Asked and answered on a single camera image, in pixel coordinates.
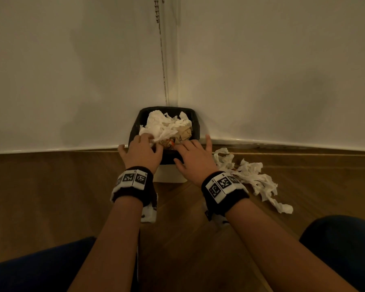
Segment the tissue on floor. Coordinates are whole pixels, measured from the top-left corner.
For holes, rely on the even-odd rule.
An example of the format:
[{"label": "tissue on floor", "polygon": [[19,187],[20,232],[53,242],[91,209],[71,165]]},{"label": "tissue on floor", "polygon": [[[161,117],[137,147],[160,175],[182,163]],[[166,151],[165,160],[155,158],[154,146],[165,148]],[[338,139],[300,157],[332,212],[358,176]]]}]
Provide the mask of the tissue on floor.
[{"label": "tissue on floor", "polygon": [[262,201],[268,200],[279,213],[292,214],[292,206],[279,203],[272,198],[272,194],[277,195],[277,184],[272,181],[272,177],[269,175],[260,174],[263,167],[262,163],[249,163],[242,159],[239,167],[235,170],[235,164],[232,162],[234,155],[230,154],[225,147],[215,151],[213,158],[220,171],[231,173],[242,183],[250,183],[254,189],[254,195],[260,194]]},{"label": "tissue on floor", "polygon": [[146,126],[141,125],[139,135],[143,133],[152,134],[154,143],[159,142],[164,148],[171,148],[192,136],[192,122],[184,112],[178,118],[156,110],[149,113]]}]

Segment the person's left hand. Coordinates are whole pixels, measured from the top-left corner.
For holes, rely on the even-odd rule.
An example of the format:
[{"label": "person's left hand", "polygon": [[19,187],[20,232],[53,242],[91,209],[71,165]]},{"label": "person's left hand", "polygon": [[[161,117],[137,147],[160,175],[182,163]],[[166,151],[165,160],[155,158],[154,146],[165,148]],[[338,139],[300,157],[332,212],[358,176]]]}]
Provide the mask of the person's left hand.
[{"label": "person's left hand", "polygon": [[128,147],[128,152],[125,151],[125,145],[121,144],[117,150],[120,157],[125,163],[126,169],[133,166],[142,166],[149,169],[153,174],[157,171],[161,163],[163,147],[156,144],[156,152],[153,152],[149,145],[149,139],[153,136],[149,133],[143,133],[141,136],[134,137]]}]

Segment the forearm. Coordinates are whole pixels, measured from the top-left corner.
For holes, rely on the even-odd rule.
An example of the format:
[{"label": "forearm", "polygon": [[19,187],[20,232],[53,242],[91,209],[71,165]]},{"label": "forearm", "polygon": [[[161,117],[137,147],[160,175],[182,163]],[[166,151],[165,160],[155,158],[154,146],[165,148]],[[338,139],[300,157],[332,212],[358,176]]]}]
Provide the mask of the forearm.
[{"label": "forearm", "polygon": [[355,291],[249,199],[226,213],[274,291]]},{"label": "forearm", "polygon": [[69,291],[129,291],[143,204],[122,196],[114,207]]}]

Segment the black trash bin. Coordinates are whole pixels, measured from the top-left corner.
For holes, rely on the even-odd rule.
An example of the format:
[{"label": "black trash bin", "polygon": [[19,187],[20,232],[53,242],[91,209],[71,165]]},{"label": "black trash bin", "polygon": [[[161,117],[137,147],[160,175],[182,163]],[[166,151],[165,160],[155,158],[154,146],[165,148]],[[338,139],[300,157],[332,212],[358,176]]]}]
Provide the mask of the black trash bin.
[{"label": "black trash bin", "polygon": [[[146,126],[147,118],[149,117],[150,112],[160,110],[162,113],[168,113],[170,117],[179,116],[180,112],[186,113],[188,119],[192,121],[192,136],[189,138],[197,139],[200,138],[200,124],[199,120],[197,119],[196,112],[191,108],[183,108],[183,107],[147,107],[143,108],[139,111],[139,114],[135,120],[135,123],[131,129],[130,139],[128,143],[132,142],[134,137],[139,134],[140,125]],[[181,155],[172,149],[164,149],[162,154],[162,161],[161,165],[170,165],[174,164],[173,159],[182,160]]]}]

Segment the person's right arm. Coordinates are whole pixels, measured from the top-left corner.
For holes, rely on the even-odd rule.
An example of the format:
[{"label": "person's right arm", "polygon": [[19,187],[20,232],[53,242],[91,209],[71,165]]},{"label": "person's right arm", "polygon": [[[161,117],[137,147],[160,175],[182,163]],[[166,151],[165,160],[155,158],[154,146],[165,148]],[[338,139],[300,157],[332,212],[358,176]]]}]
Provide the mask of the person's right arm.
[{"label": "person's right arm", "polygon": [[[205,150],[198,141],[175,146],[184,160],[175,159],[177,168],[199,187],[218,171],[211,139],[206,139]],[[356,291],[249,199],[237,202],[225,216],[274,291]]]}]

